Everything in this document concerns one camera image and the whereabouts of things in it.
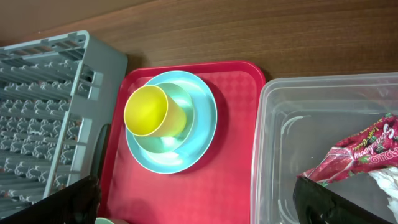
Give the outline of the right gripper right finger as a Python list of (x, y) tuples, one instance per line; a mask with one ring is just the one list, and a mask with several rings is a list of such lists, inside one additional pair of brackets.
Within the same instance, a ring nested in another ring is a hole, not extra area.
[(300, 224), (392, 224), (306, 177), (297, 178), (293, 201)]

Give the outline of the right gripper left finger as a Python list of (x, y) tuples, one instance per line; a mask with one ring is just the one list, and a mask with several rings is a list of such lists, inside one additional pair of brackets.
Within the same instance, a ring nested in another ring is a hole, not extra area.
[(94, 224), (101, 201), (99, 179), (87, 176), (1, 220), (2, 224)]

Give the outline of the green food bowl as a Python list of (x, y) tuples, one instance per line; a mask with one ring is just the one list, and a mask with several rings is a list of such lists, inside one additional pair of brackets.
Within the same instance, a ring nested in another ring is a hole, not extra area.
[(114, 222), (107, 218), (98, 217), (95, 220), (95, 224), (114, 224)]

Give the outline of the white napkin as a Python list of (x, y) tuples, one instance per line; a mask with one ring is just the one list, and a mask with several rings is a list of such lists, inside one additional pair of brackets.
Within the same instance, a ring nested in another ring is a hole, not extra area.
[(377, 182), (380, 189), (389, 196), (387, 207), (397, 220), (397, 167), (371, 171), (369, 175)]

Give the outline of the red snack wrapper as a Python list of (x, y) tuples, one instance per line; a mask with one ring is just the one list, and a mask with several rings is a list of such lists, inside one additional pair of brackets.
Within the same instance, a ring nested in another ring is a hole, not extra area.
[(316, 167), (301, 174), (322, 186), (397, 166), (397, 116), (385, 114), (370, 127), (337, 142)]

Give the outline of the light blue plate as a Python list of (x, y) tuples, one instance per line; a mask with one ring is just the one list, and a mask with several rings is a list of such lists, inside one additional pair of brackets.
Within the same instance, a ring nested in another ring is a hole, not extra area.
[(217, 125), (216, 101), (208, 85), (189, 72), (161, 73), (146, 84), (160, 83), (180, 85), (193, 98), (196, 118), (188, 141), (175, 151), (160, 154), (143, 150), (127, 131), (126, 141), (131, 154), (142, 167), (158, 174), (174, 174), (194, 165), (209, 148)]

